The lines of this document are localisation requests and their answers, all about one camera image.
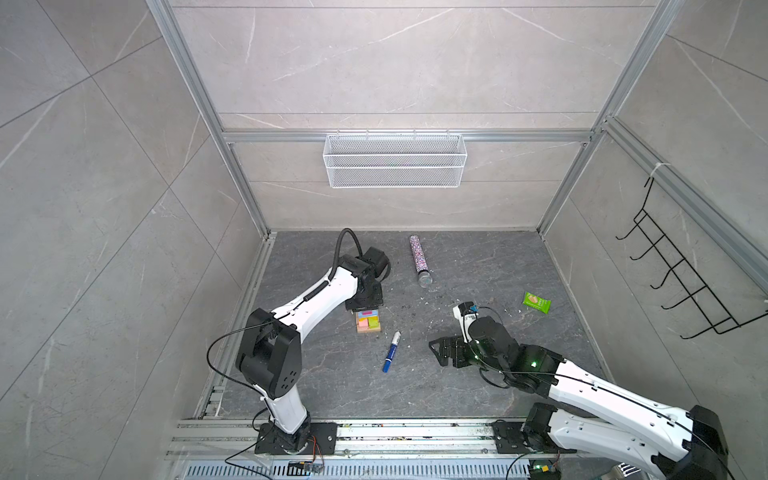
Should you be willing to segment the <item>blue white marker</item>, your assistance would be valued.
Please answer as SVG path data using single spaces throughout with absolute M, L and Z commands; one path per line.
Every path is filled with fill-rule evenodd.
M 393 338 L 392 338 L 392 341 L 390 343 L 387 355 L 386 355 L 385 360 L 384 360 L 384 364 L 382 366 L 382 372 L 383 373 L 388 373 L 390 368 L 391 368 L 391 365 L 393 363 L 394 357 L 395 357 L 396 352 L 397 352 L 397 348 L 398 348 L 398 345 L 399 345 L 400 338 L 401 338 L 401 332 L 400 331 L 396 331 L 394 333 L 394 335 L 393 335 Z

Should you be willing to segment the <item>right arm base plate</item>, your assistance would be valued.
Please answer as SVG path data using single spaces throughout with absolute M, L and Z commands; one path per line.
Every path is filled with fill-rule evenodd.
M 490 424 L 499 454 L 574 454 L 575 450 L 557 445 L 550 427 L 532 422 L 497 420 Z

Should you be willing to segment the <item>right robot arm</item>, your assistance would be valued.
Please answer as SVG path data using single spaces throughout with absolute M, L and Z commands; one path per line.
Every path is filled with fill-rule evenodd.
M 552 350 L 517 342 L 501 323 L 474 311 L 460 312 L 458 321 L 459 335 L 429 343 L 441 366 L 499 373 L 498 388 L 541 398 L 522 424 L 494 422 L 499 452 L 583 452 L 656 478 L 730 478 L 715 412 L 665 405 L 618 387 Z

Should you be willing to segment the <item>glitter sprinkle tube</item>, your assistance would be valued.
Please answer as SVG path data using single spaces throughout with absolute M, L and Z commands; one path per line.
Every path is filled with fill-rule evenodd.
M 432 284 L 433 280 L 420 238 L 417 235 L 411 235 L 409 237 L 409 243 L 418 277 L 418 283 L 422 288 L 427 288 Z

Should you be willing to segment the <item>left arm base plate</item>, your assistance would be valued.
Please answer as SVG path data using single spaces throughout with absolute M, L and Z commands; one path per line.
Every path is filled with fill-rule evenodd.
M 254 452 L 272 455 L 331 455 L 335 452 L 339 425 L 333 422 L 304 423 L 288 434 L 272 422 L 259 427 Z

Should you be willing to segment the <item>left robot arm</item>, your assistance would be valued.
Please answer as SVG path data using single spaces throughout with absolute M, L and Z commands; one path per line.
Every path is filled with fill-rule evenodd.
M 293 300 L 271 311 L 258 308 L 251 313 L 235 366 L 244 382 L 261 395 L 280 432 L 293 435 L 308 423 L 309 413 L 296 387 L 303 341 L 340 305 L 350 312 L 382 305 L 381 280 L 389 271 L 388 257 L 377 248 L 360 256 L 345 254 Z

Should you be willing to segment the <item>green circuit board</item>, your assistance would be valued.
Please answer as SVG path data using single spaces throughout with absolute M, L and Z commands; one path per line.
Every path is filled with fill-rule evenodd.
M 560 480 L 562 472 L 551 461 L 532 460 L 529 463 L 528 474 L 530 480 Z

